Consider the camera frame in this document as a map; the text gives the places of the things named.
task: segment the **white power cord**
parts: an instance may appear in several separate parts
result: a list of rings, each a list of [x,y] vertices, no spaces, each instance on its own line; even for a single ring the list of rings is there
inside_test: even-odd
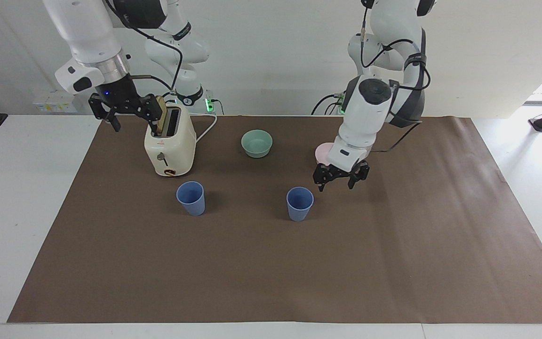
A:
[[[198,139],[196,139],[196,144],[198,143],[198,141],[200,141],[200,139],[202,139],[202,137],[204,137],[206,135],[206,133],[208,133],[208,131],[210,131],[211,129],[213,129],[213,127],[217,124],[217,114],[201,114],[201,113],[190,113],[190,115],[194,115],[194,116],[212,116],[213,118],[215,118],[215,120],[213,121],[212,124],[210,124],[210,126],[208,127],[208,129],[206,129],[204,131],[204,133],[202,133],[200,135],[200,137],[198,137]]]

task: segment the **blue cup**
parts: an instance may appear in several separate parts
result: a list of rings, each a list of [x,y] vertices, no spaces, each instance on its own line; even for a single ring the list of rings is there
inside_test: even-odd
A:
[[[177,189],[177,200],[185,210],[197,217],[206,210],[204,203],[204,187],[199,182],[186,182]]]
[[[312,193],[305,187],[294,187],[286,196],[288,214],[293,221],[303,221],[315,201]]]

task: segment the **brown mat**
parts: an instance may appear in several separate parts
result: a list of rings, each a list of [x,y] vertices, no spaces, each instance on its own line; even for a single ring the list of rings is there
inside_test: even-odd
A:
[[[97,132],[9,322],[542,323],[542,245],[471,120],[426,119],[367,182],[314,191],[303,223],[286,192],[316,189],[340,119],[220,117],[183,178],[121,123]],[[258,160],[239,146],[256,128],[275,138]],[[187,180],[202,217],[175,200]]]

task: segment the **white table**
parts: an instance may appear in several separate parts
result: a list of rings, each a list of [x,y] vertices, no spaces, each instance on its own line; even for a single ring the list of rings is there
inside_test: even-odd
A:
[[[542,240],[542,135],[523,107],[475,120]],[[483,324],[5,324],[99,122],[91,116],[11,116],[0,127],[0,338],[542,338],[542,325]]]

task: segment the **green bowl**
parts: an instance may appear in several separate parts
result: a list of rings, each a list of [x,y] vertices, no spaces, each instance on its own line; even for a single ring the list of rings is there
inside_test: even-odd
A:
[[[241,137],[241,146],[249,157],[258,159],[269,154],[273,138],[262,129],[254,129]]]

